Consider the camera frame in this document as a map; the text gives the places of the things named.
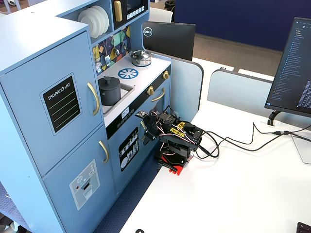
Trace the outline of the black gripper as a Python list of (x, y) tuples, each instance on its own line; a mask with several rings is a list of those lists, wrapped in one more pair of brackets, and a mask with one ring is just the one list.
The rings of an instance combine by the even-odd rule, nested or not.
[(158, 122), (158, 114), (150, 113), (145, 117), (146, 131), (144, 133), (143, 144), (147, 145), (149, 141), (154, 141), (157, 139), (159, 134), (159, 129), (157, 128), (156, 123)]

